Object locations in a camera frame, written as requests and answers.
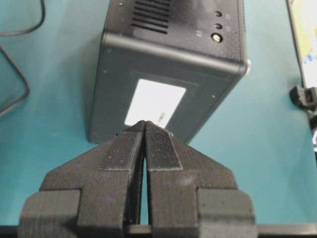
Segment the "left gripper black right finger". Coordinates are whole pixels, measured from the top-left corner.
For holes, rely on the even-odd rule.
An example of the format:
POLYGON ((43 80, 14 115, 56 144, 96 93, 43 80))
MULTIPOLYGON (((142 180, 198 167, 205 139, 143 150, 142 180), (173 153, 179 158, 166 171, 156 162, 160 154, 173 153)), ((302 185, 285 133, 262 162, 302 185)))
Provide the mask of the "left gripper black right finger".
POLYGON ((252 200, 230 169, 150 121, 145 140, 153 237, 257 237, 252 200))

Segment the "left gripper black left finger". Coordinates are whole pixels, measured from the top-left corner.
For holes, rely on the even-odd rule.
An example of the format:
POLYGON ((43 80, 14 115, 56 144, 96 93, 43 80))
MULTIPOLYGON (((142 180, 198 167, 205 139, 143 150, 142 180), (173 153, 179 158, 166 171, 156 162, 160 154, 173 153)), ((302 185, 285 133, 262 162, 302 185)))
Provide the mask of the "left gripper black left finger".
POLYGON ((23 206, 21 238, 122 238, 140 219, 145 122, 48 172, 23 206))

